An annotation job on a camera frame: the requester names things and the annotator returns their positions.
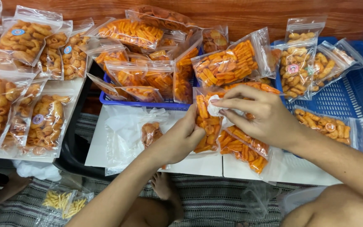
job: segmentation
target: hand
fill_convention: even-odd
[[[205,130],[196,125],[196,113],[196,105],[191,105],[183,118],[145,149],[159,161],[159,166],[182,161],[205,136]]]
[[[232,110],[219,111],[247,135],[274,147],[291,150],[308,132],[285,108],[279,96],[246,85],[232,88],[224,99],[212,100],[212,104],[253,114],[255,119],[247,120]]]

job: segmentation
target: forearm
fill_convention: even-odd
[[[148,149],[135,158],[107,188],[73,217],[66,226],[119,226],[142,188],[161,166],[149,155]]]
[[[291,152],[363,195],[363,153],[309,130]]]

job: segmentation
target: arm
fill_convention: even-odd
[[[192,105],[184,118],[141,152],[107,188],[75,215],[66,227],[119,226],[154,173],[163,165],[182,161],[205,136],[204,129],[195,125],[195,118],[196,109]]]
[[[234,111],[220,111],[246,134],[305,158],[363,195],[363,153],[301,125],[279,96],[237,86],[213,105],[253,114],[256,118],[248,121]]]

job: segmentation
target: blue sticker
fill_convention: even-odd
[[[14,29],[11,32],[14,36],[19,36],[19,35],[23,35],[25,33],[25,31],[23,29]]]
[[[72,50],[72,47],[71,47],[71,46],[67,46],[67,47],[64,49],[64,54],[69,54],[69,53],[71,53],[71,50]]]
[[[33,124],[40,124],[44,120],[43,114],[38,114],[33,117]]]

